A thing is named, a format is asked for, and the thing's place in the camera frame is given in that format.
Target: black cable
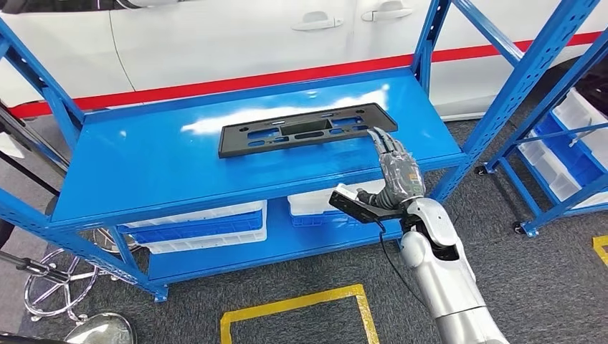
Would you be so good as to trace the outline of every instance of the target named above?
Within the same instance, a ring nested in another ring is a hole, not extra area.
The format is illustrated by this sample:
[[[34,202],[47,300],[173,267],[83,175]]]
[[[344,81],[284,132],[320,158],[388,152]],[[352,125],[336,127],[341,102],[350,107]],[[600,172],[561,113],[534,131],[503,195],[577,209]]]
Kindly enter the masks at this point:
[[[39,176],[36,176],[35,174],[33,174],[30,170],[25,168],[22,164],[18,163],[17,161],[15,161],[15,159],[11,158],[10,156],[8,156],[7,154],[5,154],[2,151],[0,151],[0,159],[6,161],[10,166],[13,166],[19,172],[23,173],[27,178],[32,179],[33,182],[42,186],[51,194],[59,197],[59,191],[57,189],[50,186],[46,181],[43,181]]]
[[[389,261],[391,267],[393,267],[393,270],[395,271],[397,276],[399,276],[399,279],[401,279],[401,282],[403,282],[403,284],[409,290],[409,292],[414,296],[414,298],[416,300],[418,300],[418,302],[420,302],[422,307],[426,308],[427,306],[424,304],[424,302],[422,302],[422,299],[420,299],[420,297],[414,292],[412,287],[410,287],[409,284],[405,281],[405,278],[401,275],[401,272],[399,272],[399,270],[397,269],[397,267],[391,260],[391,257],[389,257],[389,254],[386,252],[386,247],[384,246],[384,233],[386,233],[386,228],[384,228],[384,225],[379,220],[376,220],[376,223],[378,224],[378,226],[380,226],[380,230],[381,230],[380,231],[380,244],[382,245],[382,251],[384,252],[384,256],[386,257],[386,260]]]

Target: plastic bin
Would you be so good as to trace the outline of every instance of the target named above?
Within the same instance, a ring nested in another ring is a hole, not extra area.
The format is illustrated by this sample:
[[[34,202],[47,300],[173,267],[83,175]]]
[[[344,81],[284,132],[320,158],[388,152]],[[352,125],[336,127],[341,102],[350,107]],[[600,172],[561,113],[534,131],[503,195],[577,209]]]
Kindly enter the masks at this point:
[[[234,206],[223,206],[221,208],[207,209],[195,211],[192,213],[179,214],[174,216],[159,217],[157,219],[143,220],[125,224],[129,228],[156,226],[159,224],[178,224],[186,221],[198,221],[205,219],[215,219],[218,217],[238,215],[250,213],[252,211],[262,210],[265,201],[255,201],[243,204],[235,204]]]
[[[608,122],[606,114],[597,110],[574,88],[568,92],[566,99],[554,109],[554,114],[568,129]],[[604,168],[608,168],[608,128],[595,130],[584,136],[581,141],[597,161]]]
[[[566,126],[553,113],[549,113],[536,127],[536,133],[539,135],[558,133],[565,130],[567,130]],[[575,138],[575,134],[568,134],[544,138],[543,142],[566,166],[568,172],[576,179],[579,185],[586,186],[601,175],[608,173],[608,171],[595,158],[582,139],[571,146]]]
[[[537,136],[534,131],[530,137]],[[568,168],[560,161],[555,153],[542,141],[531,141],[523,143],[518,147],[523,157],[529,162],[531,168],[536,169],[540,177],[559,201],[563,201],[581,190],[580,184],[570,174]],[[576,205],[579,209],[585,206],[593,206],[608,202],[608,192],[600,192]]]
[[[352,184],[349,188],[363,188],[378,193],[384,187],[384,179]],[[327,223],[357,224],[358,221],[329,205],[334,188],[299,193],[288,196],[293,226],[320,226]]]
[[[266,201],[253,203],[259,204],[259,209],[244,214],[155,226],[120,226],[119,232],[131,235],[154,254],[260,242],[266,240]]]

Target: red stripe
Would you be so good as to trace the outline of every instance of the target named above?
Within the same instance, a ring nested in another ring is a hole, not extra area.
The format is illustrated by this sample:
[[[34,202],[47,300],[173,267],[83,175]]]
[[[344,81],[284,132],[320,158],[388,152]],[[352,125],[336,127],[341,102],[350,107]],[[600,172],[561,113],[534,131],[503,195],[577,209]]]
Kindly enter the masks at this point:
[[[601,32],[576,34],[572,37],[570,42],[568,42],[568,45],[574,46],[580,44],[591,44],[600,34]],[[522,51],[526,51],[530,47],[531,43],[532,40],[520,41],[516,42],[516,46]],[[459,59],[472,59],[476,57],[488,57],[495,55],[498,55],[498,50],[493,45],[480,45],[476,47],[436,51],[433,52],[432,61],[455,61]],[[407,66],[411,63],[412,54],[408,54],[395,57],[384,57],[381,59],[370,59],[360,62],[335,64],[325,67],[306,68],[304,70],[292,70],[289,72],[270,73],[251,77],[238,77],[228,80],[200,82],[198,84],[163,87],[153,90],[75,98],[75,102],[80,108],[86,110],[108,108],[111,106],[128,105],[137,102],[153,102],[181,97],[192,97],[195,95],[206,95],[210,93],[279,85],[288,82],[314,80],[324,77],[336,77],[340,75],[370,72],[374,70],[385,70],[387,68]],[[44,101],[17,105],[15,107],[11,107],[10,111],[18,118],[36,117],[50,113],[50,109]]]

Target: white car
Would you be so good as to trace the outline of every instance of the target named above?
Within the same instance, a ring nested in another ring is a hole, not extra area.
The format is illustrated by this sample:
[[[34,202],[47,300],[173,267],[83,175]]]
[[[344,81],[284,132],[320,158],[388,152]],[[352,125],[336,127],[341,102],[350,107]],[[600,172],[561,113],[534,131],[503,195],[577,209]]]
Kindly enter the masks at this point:
[[[407,65],[429,2],[130,0],[144,7],[0,17],[89,110]],[[559,0],[474,3],[524,47]],[[582,54],[606,13],[602,1],[554,64]],[[445,120],[483,113],[512,70],[453,6],[433,60],[430,97]],[[45,114],[5,60],[0,80],[15,115]]]

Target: white storage bin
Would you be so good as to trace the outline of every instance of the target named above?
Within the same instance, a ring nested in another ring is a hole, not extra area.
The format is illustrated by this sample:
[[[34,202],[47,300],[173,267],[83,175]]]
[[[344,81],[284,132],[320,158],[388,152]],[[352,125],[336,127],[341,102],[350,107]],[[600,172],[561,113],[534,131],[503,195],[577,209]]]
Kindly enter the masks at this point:
[[[536,137],[532,130],[528,137]],[[519,145],[524,158],[541,174],[554,195],[563,201],[581,190],[576,179],[568,172],[566,166],[557,158],[542,140],[531,141]],[[597,193],[574,208],[603,204],[608,201],[608,191]]]
[[[566,99],[555,107],[554,114],[568,129],[608,122],[606,116],[574,88],[570,89]],[[581,141],[585,143],[599,163],[608,168],[608,128],[597,129],[584,136]]]
[[[238,231],[226,234],[215,234],[207,236],[199,236],[188,239],[166,240],[163,242],[150,242],[141,244],[148,247],[153,254],[163,254],[177,251],[187,251],[190,249],[208,249],[212,247],[249,244],[252,242],[262,242],[266,240],[266,201],[260,201],[262,204],[262,227],[249,231]]]
[[[362,188],[371,194],[377,194],[384,187],[384,179],[352,184],[348,187],[351,190]],[[302,216],[322,214],[326,211],[337,211],[338,209],[329,205],[329,198],[334,189],[335,187],[288,196],[287,200],[289,201],[291,215]]]
[[[265,206],[266,201],[254,201],[243,204],[236,204],[234,206],[223,206],[221,208],[207,209],[201,211],[195,211],[187,214],[179,214],[174,216],[159,217],[157,219],[143,220],[137,222],[131,222],[125,224],[129,228],[157,226],[159,224],[178,224],[186,221],[196,221],[204,219],[216,219],[218,217],[232,216],[238,214],[250,213],[252,211],[259,211]]]

